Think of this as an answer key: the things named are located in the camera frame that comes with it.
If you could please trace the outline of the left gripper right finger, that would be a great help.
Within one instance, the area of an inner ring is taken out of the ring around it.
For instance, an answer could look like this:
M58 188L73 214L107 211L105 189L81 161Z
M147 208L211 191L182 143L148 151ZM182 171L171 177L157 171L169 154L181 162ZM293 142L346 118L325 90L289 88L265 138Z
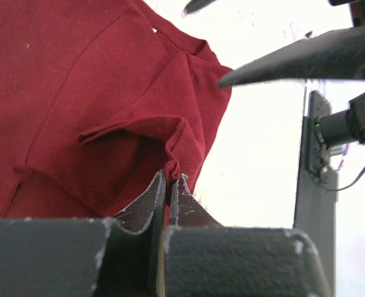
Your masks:
M165 233L166 296L330 296L318 250L301 230L199 227L204 213L180 177Z

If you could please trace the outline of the dark red t-shirt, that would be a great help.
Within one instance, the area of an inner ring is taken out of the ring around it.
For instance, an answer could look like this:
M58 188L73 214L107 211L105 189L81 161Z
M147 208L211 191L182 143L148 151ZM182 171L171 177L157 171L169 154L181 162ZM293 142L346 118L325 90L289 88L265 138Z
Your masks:
M163 170L193 190L231 92L143 1L0 1L0 217L107 217Z

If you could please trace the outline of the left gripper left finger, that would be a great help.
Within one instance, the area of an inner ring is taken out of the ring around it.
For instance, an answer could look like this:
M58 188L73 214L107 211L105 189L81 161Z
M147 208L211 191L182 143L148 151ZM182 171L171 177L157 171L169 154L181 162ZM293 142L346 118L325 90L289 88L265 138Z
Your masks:
M166 181L114 217L0 219L0 296L163 296Z

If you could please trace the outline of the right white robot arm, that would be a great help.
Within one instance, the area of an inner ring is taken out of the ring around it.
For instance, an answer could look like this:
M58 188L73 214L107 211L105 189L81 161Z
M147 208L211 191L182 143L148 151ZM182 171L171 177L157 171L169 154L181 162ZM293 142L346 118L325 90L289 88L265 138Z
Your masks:
M353 26L333 30L256 59L219 81L221 87L278 79L365 80L365 1L350 1ZM303 117L294 222L291 229L190 228L181 235L203 247L201 282L182 280L200 296L333 296L335 220L341 187L332 149L365 145L365 93L333 113L318 91Z

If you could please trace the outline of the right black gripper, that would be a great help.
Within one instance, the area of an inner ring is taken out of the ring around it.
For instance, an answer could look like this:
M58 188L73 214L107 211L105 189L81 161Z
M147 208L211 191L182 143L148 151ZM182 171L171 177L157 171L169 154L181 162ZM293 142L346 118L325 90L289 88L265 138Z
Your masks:
M365 0L349 5L353 26L298 40L224 75L220 87L280 79L365 80Z

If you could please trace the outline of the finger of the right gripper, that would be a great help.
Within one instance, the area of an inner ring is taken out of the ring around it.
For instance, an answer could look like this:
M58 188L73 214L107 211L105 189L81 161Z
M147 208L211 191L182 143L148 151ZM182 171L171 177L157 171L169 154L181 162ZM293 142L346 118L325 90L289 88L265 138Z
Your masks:
M183 9L183 13L186 14L186 15L193 14L193 13L198 12L201 9L211 5L215 1L216 0L190 0L185 5L185 7Z

